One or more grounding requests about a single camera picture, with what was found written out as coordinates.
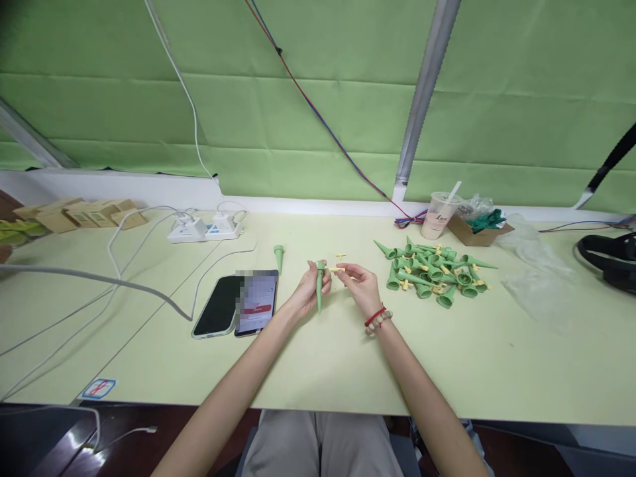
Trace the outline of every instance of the hand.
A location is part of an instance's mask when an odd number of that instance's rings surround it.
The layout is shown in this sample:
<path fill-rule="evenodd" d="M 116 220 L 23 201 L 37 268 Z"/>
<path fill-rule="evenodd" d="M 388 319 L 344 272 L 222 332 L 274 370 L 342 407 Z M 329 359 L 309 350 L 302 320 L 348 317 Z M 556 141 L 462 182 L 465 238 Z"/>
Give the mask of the hand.
<path fill-rule="evenodd" d="M 349 289 L 365 319 L 371 318 L 382 309 L 378 277 L 375 273 L 357 264 L 338 263 L 338 267 L 344 268 L 344 271 L 338 270 L 337 277 Z"/>
<path fill-rule="evenodd" d="M 308 260 L 308 271 L 305 272 L 300 279 L 300 283 L 296 290 L 292 293 L 291 297 L 287 300 L 284 306 L 289 305 L 291 307 L 293 315 L 300 319 L 307 315 L 312 308 L 316 306 L 318 299 L 316 298 L 316 280 L 318 279 L 318 267 L 316 263 Z M 331 273 L 328 269 L 324 270 L 323 274 L 323 288 L 321 293 L 327 295 L 331 291 Z"/>

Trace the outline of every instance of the red string bracelet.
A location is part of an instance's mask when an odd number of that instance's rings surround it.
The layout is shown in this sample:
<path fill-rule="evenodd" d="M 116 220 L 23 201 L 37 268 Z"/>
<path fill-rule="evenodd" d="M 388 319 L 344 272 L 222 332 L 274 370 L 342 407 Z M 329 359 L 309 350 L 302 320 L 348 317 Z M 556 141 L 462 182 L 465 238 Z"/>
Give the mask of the red string bracelet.
<path fill-rule="evenodd" d="M 371 318 L 369 318 L 366 323 L 364 324 L 364 327 L 367 328 L 372 322 L 373 320 L 375 320 L 375 318 L 381 314 L 383 314 L 386 311 L 386 307 L 384 306 L 384 303 L 382 304 L 382 309 L 379 310 L 375 315 L 373 315 Z"/>

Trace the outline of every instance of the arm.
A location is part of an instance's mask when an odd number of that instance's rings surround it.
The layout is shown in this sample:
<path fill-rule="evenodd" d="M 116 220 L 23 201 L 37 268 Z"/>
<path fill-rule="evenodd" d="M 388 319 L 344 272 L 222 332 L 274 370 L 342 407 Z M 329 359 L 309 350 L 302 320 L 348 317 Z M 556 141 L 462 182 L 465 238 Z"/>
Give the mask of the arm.
<path fill-rule="evenodd" d="M 338 272 L 338 278 L 351 291 L 364 316 L 370 318 L 382 308 L 377 277 L 356 264 L 338 265 L 346 270 Z M 376 336 L 440 475 L 488 477 L 462 423 L 393 321 L 384 321 L 382 328 L 376 329 Z"/>
<path fill-rule="evenodd" d="M 316 304 L 318 271 L 314 262 L 298 288 L 281 306 L 199 409 L 192 415 L 153 476 L 204 476 L 219 456 L 267 371 L 298 321 Z M 331 274 L 323 276 L 322 294 L 331 289 Z"/>

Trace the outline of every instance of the forearm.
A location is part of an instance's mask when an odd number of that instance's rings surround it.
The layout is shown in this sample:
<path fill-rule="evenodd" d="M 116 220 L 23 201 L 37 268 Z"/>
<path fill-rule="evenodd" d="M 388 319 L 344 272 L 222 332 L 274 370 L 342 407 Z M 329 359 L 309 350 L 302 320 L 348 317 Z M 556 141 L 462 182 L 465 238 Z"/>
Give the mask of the forearm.
<path fill-rule="evenodd" d="M 440 475 L 487 476 L 468 433 L 391 320 L 376 333 Z"/>
<path fill-rule="evenodd" d="M 239 423 L 294 326 L 283 305 L 193 414 L 153 476 L 204 476 Z"/>

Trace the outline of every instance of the plastic cup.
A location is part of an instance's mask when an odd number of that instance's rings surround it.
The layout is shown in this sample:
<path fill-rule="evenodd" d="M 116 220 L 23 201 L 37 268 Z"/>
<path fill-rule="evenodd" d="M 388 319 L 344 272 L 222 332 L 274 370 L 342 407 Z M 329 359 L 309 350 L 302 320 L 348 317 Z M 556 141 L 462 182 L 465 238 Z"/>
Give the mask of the plastic cup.
<path fill-rule="evenodd" d="M 459 195 L 454 196 L 449 201 L 450 192 L 433 192 L 431 194 L 431 205 L 426 212 L 426 219 L 422 224 L 420 233 L 427 240 L 435 240 L 448 225 L 457 207 L 464 201 Z"/>

